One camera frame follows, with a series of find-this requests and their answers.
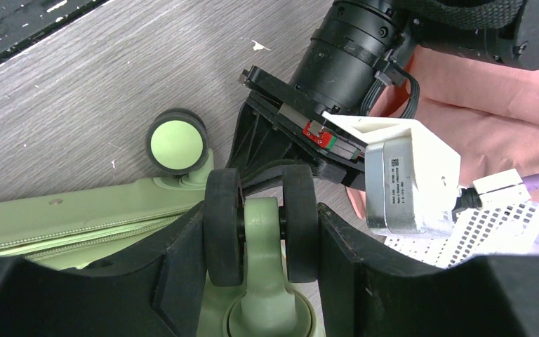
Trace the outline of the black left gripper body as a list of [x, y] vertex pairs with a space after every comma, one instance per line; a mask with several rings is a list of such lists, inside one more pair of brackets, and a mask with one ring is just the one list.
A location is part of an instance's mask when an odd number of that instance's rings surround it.
[[241, 106], [227, 167], [245, 191], [281, 182], [282, 168], [308, 165], [315, 177], [364, 190], [362, 142], [321, 114], [329, 108], [257, 66], [239, 81], [250, 91]]

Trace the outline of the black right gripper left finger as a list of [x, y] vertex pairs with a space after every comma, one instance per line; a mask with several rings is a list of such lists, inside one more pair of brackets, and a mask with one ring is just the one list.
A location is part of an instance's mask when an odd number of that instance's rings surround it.
[[66, 336], [194, 336], [206, 278], [203, 204], [128, 248], [88, 264], [72, 283]]

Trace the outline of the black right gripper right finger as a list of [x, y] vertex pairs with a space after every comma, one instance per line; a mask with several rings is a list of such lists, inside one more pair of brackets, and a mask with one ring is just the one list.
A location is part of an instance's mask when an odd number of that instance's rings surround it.
[[441, 269], [369, 237], [318, 205], [319, 290], [327, 336], [464, 336]]

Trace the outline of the green ribbed hard-shell suitcase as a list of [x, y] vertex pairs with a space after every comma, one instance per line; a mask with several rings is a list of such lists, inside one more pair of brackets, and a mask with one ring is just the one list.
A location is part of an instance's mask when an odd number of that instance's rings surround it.
[[185, 109], [147, 132], [166, 177], [0, 202], [0, 336], [321, 336], [312, 171], [248, 198]]

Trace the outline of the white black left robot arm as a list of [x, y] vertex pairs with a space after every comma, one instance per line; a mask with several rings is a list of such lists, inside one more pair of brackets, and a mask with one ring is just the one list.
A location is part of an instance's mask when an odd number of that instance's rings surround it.
[[365, 144], [325, 113], [364, 116], [386, 87], [420, 87], [405, 70], [417, 46], [522, 70], [539, 70], [539, 1], [334, 1], [290, 81], [253, 66], [227, 166], [246, 194], [306, 164], [332, 183], [364, 188]]

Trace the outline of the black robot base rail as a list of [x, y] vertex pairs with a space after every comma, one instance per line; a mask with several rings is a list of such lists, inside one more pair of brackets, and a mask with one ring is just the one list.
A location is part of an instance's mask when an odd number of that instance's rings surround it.
[[12, 58], [104, 1], [0, 1], [0, 63]]

